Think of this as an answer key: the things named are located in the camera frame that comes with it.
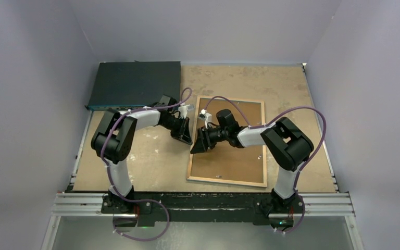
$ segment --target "dirty table surface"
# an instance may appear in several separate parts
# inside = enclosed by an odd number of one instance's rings
[[[300,66],[182,66],[181,89],[193,90],[187,104],[196,104],[198,95],[261,99],[266,121],[295,106],[311,106],[307,82]],[[192,131],[194,112],[189,114]],[[102,161],[90,147],[102,111],[92,114],[84,142],[74,190],[106,191],[109,183]],[[321,138],[315,114],[297,110],[286,115],[316,146]],[[136,191],[269,192],[276,183],[278,165],[267,153],[268,187],[258,188],[186,180],[190,146],[171,138],[169,130],[150,127],[138,130],[128,156],[130,179]],[[323,148],[300,175],[299,192],[334,193],[329,163]]]

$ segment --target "purple cable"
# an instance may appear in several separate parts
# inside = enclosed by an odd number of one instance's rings
[[[226,97],[219,96],[219,95],[214,96],[214,97],[211,98],[211,99],[208,101],[208,103],[206,104],[205,110],[208,108],[209,104],[210,104],[215,98],[221,98],[221,99],[223,99],[223,100],[228,101],[230,104],[232,104],[232,105],[240,112],[240,115],[242,115],[242,117],[243,117],[243,119],[246,121],[247,125],[248,125],[249,127],[251,127],[251,124],[249,124],[249,120],[248,120],[247,117],[243,114],[243,112],[241,111],[241,109],[240,109],[235,103],[233,103],[231,100],[227,99]]]
[[[116,226],[115,226],[115,224],[114,224],[114,222],[113,222],[112,226],[114,227],[114,231],[115,231],[116,233],[118,233],[120,236],[124,236],[124,237],[126,237],[126,238],[129,238],[129,239],[132,239],[132,240],[135,240],[135,241],[153,241],[153,240],[155,240],[155,239],[161,237],[162,235],[164,235],[165,232],[168,230],[168,228],[169,228],[169,213],[168,213],[168,210],[166,209],[166,207],[165,207],[162,203],[160,203],[160,202],[158,202],[158,201],[156,201],[156,200],[153,200],[153,199],[137,199],[137,200],[133,200],[133,199],[127,199],[127,198],[123,197],[123,196],[120,194],[119,190],[118,190],[117,187],[114,185],[113,177],[111,176],[111,171],[108,169],[108,168],[110,167],[110,164],[109,164],[109,162],[105,159],[105,149],[106,149],[106,146],[108,145],[108,141],[109,141],[109,139],[112,137],[112,135],[113,135],[114,131],[116,130],[117,126],[119,125],[119,123],[120,123],[127,115],[130,115],[130,114],[132,114],[132,113],[139,112],[139,111],[144,111],[144,110],[158,110],[158,109],[174,108],[174,107],[180,106],[182,103],[186,102],[186,101],[191,97],[192,89],[191,89],[190,87],[187,87],[187,88],[185,88],[185,89],[182,91],[182,96],[183,96],[183,94],[184,94],[184,92],[185,92],[186,90],[189,90],[189,95],[187,96],[186,99],[180,101],[179,103],[174,104],[174,105],[170,105],[170,106],[165,106],[165,107],[139,108],[139,109],[131,110],[130,112],[127,112],[127,113],[123,114],[122,116],[120,116],[119,119],[117,119],[117,121],[114,123],[114,125],[112,126],[112,128],[109,130],[109,134],[108,134],[108,136],[107,136],[107,138],[106,138],[106,140],[105,140],[105,142],[104,142],[104,144],[103,144],[103,146],[102,146],[102,150],[101,150],[101,159],[102,159],[102,161],[103,161],[103,162],[106,164],[106,166],[107,166],[108,180],[109,180],[110,185],[112,186],[112,189],[113,189],[114,192],[117,194],[117,196],[119,196],[122,200],[124,200],[124,201],[126,201],[126,202],[130,202],[130,203],[139,203],[139,202],[153,202],[153,203],[157,203],[159,206],[161,206],[161,207],[163,208],[163,210],[165,211],[165,214],[166,214],[166,218],[167,218],[167,219],[166,219],[166,226],[165,226],[165,228],[163,229],[163,231],[162,231],[159,235],[157,235],[157,236],[155,236],[155,237],[152,237],[152,238],[148,238],[148,239],[136,238],[136,237],[133,237],[133,236],[126,235],[126,234],[124,234],[124,233],[122,233],[122,232],[119,232],[119,231],[117,231],[117,228],[116,228]]]

